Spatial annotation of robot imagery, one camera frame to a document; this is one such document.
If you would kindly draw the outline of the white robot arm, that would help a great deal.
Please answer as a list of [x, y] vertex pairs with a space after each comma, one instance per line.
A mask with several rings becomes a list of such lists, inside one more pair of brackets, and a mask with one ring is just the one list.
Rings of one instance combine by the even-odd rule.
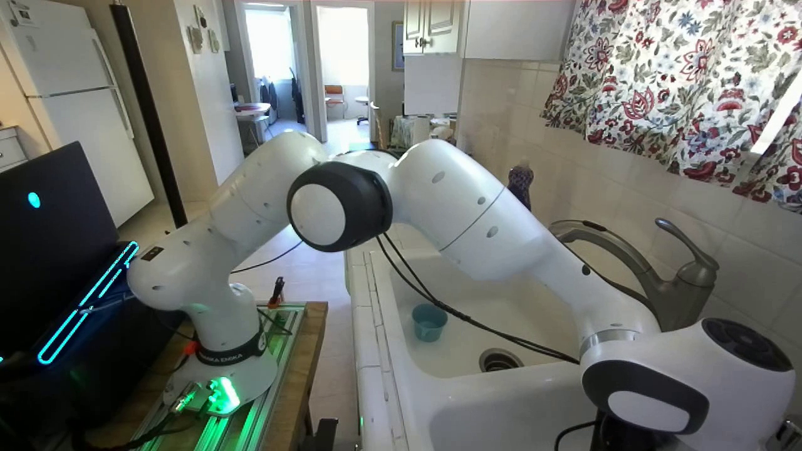
[[666, 328], [447, 140], [420, 140], [399, 157], [330, 157], [314, 136], [283, 134], [240, 164], [202, 215], [141, 253], [127, 285], [141, 304], [191, 318], [201, 349], [179, 378], [224, 378], [235, 410], [268, 390], [276, 365], [260, 347], [256, 298], [231, 281], [234, 268], [280, 229], [339, 253], [395, 222], [472, 281], [527, 279], [552, 290], [575, 315], [578, 384], [598, 410], [692, 451], [764, 451], [783, 427], [794, 369], [766, 335], [729, 318]]

